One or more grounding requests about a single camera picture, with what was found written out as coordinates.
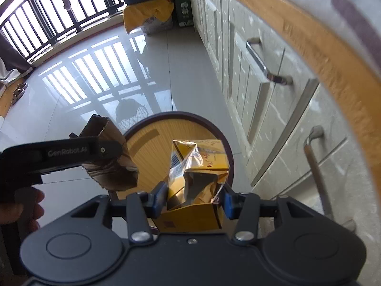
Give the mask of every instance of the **balcony railing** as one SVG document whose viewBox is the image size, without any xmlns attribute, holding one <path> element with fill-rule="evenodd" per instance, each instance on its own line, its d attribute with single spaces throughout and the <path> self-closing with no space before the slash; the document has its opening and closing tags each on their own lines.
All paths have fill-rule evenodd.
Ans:
<svg viewBox="0 0 381 286">
<path fill-rule="evenodd" d="M 32 60 L 61 39 L 115 14 L 123 0 L 5 0 L 0 5 L 0 29 L 10 43 Z"/>
</svg>

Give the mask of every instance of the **glossy floor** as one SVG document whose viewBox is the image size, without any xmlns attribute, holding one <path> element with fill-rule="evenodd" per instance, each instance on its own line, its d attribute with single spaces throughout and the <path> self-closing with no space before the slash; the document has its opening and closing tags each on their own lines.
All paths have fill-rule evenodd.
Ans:
<svg viewBox="0 0 381 286">
<path fill-rule="evenodd" d="M 239 144 L 204 45 L 194 29 L 144 36 L 140 29 L 109 29 L 55 56 L 28 79 L 24 96 L 0 129 L 0 150 L 79 134 L 93 114 L 125 132 L 164 111 L 186 111 L 213 122 L 235 154 L 234 187 L 248 191 Z M 104 193 L 81 167 L 43 177 L 44 225 Z"/>
</svg>

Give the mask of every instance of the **human hand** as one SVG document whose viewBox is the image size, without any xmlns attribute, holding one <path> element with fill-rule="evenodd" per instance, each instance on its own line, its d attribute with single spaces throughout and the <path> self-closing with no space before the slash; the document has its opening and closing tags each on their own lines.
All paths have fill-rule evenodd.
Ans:
<svg viewBox="0 0 381 286">
<path fill-rule="evenodd" d="M 45 198 L 45 194 L 37 190 L 36 204 L 33 210 L 32 220 L 29 223 L 29 230 L 31 232 L 40 228 L 39 223 L 36 221 L 44 215 L 44 209 L 38 204 Z M 20 218 L 23 210 L 23 205 L 20 203 L 0 203 L 0 225 L 13 223 Z"/>
</svg>

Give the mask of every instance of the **metal drawer handle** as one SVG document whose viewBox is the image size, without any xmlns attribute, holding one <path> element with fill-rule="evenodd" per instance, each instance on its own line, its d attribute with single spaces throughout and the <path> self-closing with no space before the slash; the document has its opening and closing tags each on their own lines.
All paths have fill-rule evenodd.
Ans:
<svg viewBox="0 0 381 286">
<path fill-rule="evenodd" d="M 253 44 L 260 44 L 261 39 L 260 38 L 251 38 L 247 40 L 246 42 L 246 49 L 249 51 L 250 55 L 254 58 L 255 62 L 258 64 L 260 69 L 263 71 L 264 76 L 271 82 L 281 84 L 281 85 L 292 85 L 292 77 L 291 76 L 279 76 L 272 74 L 260 56 L 255 52 L 255 50 L 252 48 L 251 45 Z"/>
<path fill-rule="evenodd" d="M 309 136 L 304 141 L 304 154 L 306 155 L 308 164 L 311 168 L 312 177 L 314 178 L 317 191 L 321 199 L 321 205 L 323 206 L 324 215 L 329 219 L 333 219 L 332 207 L 328 198 L 327 190 L 324 186 L 323 176 L 321 175 L 319 164 L 317 163 L 315 154 L 312 150 L 311 141 L 313 139 L 322 138 L 324 136 L 324 130 L 322 126 L 314 126 L 311 129 Z"/>
</svg>

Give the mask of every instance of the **cardboard box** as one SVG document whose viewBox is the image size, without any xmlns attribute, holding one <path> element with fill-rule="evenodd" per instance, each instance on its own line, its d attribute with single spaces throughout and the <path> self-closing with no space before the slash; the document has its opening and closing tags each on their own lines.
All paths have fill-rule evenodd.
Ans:
<svg viewBox="0 0 381 286">
<path fill-rule="evenodd" d="M 221 229 L 218 194 L 229 175 L 229 162 L 218 139 L 173 141 L 167 210 L 154 220 L 161 232 Z"/>
<path fill-rule="evenodd" d="M 193 26 L 191 0 L 175 0 L 174 2 L 179 26 Z"/>
</svg>

